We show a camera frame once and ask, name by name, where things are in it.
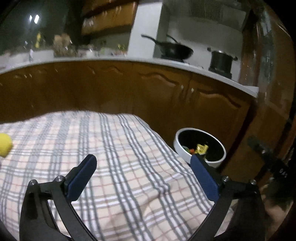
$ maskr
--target yellow fruit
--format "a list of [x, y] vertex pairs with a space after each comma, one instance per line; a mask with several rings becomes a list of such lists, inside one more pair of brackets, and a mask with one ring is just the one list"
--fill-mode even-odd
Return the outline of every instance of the yellow fruit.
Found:
[[0, 133], [0, 156], [6, 157], [12, 149], [12, 140], [9, 135]]

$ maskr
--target gas burner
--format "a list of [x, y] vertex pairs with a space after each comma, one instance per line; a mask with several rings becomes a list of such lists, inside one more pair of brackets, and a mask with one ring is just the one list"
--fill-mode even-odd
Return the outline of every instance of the gas burner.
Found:
[[216, 69], [213, 69], [213, 68], [209, 68], [209, 71], [213, 72], [213, 73], [216, 73], [216, 74], [219, 74], [225, 78], [228, 78], [228, 79], [231, 79], [232, 78], [232, 74], [231, 73], [224, 73], [222, 71], [219, 71], [219, 70], [216, 70]]
[[170, 58], [170, 57], [167, 57], [167, 56], [165, 56], [165, 55], [162, 55], [160, 58], [184, 63], [184, 60], [183, 60], [183, 59]]

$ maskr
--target metal screw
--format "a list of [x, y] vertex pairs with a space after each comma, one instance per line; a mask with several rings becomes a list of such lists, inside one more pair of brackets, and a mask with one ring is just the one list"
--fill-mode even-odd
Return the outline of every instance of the metal screw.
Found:
[[222, 181], [224, 181], [224, 182], [229, 182], [231, 179], [230, 179], [230, 177], [229, 176], [223, 176], [222, 177]]
[[57, 181], [57, 182], [60, 182], [60, 181], [62, 181], [64, 179], [64, 176], [62, 176], [62, 175], [59, 175], [59, 176], [57, 176], [56, 178], [55, 178], [55, 180]]
[[257, 185], [257, 182], [256, 182], [256, 180], [254, 180], [254, 179], [250, 180], [250, 183], [251, 183], [252, 185]]
[[33, 186], [37, 183], [37, 181], [35, 179], [32, 179], [31, 181], [29, 181], [29, 185]]

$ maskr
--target black wok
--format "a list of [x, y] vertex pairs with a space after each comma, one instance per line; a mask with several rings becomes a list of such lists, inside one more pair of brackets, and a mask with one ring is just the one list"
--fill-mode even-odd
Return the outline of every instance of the black wok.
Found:
[[175, 58], [175, 59], [187, 59], [192, 56], [193, 50], [185, 45], [179, 44], [173, 37], [167, 35], [168, 37], [172, 38], [176, 43], [170, 42], [159, 42], [156, 39], [141, 34], [143, 38], [151, 39], [155, 44], [160, 47], [161, 53], [168, 57], [168, 58]]

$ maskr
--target plaid tablecloth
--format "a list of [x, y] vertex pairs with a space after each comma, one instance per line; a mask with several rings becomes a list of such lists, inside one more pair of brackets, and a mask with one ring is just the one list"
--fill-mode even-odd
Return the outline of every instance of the plaid tablecloth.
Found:
[[136, 116], [56, 112], [2, 124], [0, 133], [14, 145], [0, 159], [0, 219], [17, 239], [28, 182], [66, 175], [89, 153], [97, 170], [72, 205], [98, 240], [187, 240], [213, 205], [186, 162]]

